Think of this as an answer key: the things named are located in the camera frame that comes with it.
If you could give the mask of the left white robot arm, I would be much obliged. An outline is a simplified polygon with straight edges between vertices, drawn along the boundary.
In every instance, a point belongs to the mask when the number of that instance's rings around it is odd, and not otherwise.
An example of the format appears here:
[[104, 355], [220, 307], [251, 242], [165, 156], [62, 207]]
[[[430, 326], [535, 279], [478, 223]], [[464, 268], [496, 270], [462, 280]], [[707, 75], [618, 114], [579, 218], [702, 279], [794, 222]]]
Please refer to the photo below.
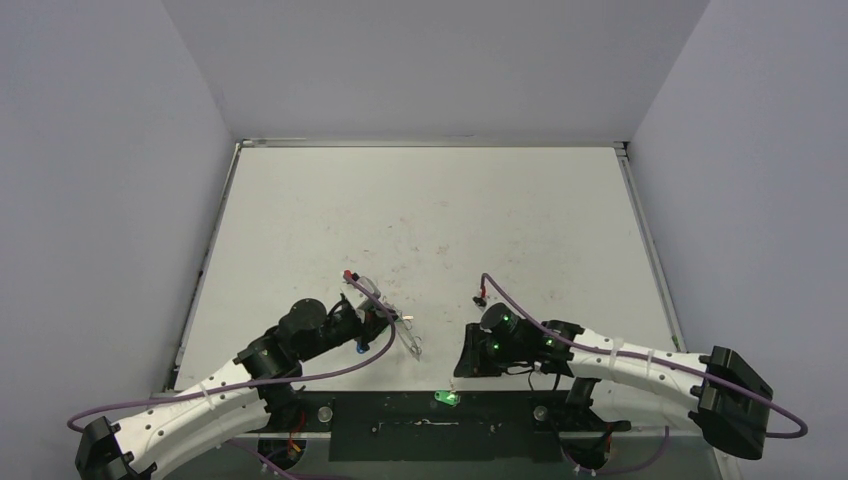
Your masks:
[[290, 428], [297, 420], [303, 364], [349, 341], [366, 348], [393, 330], [395, 310], [341, 298], [331, 309], [316, 299], [296, 302], [277, 325], [181, 394], [143, 412], [88, 423], [74, 459], [83, 479], [160, 479], [243, 433]]

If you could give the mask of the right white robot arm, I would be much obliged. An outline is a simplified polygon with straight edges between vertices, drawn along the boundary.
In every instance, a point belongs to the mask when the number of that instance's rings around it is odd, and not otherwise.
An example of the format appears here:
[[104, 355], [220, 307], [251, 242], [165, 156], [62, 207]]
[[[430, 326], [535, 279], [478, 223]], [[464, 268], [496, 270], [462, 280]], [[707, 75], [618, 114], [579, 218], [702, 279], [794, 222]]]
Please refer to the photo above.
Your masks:
[[604, 417], [604, 401], [593, 389], [606, 381], [638, 392], [624, 398], [616, 391], [606, 394], [607, 410], [621, 420], [700, 431], [709, 445], [729, 455], [763, 456], [769, 409], [754, 398], [771, 400], [773, 390], [732, 349], [656, 350], [565, 321], [535, 324], [496, 303], [466, 326], [453, 374], [500, 377], [521, 365], [573, 380], [579, 392], [567, 398], [565, 414], [577, 428], [591, 428]]

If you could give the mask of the green key tag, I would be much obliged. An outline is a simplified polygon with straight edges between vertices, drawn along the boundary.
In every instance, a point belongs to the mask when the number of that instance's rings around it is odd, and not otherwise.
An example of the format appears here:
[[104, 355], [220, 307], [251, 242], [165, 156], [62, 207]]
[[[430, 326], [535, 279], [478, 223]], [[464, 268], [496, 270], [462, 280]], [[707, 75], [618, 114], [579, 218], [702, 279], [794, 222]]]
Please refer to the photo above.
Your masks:
[[446, 389], [436, 390], [433, 394], [433, 398], [435, 401], [449, 407], [456, 407], [461, 401], [460, 394], [458, 393], [453, 381], [448, 383]]

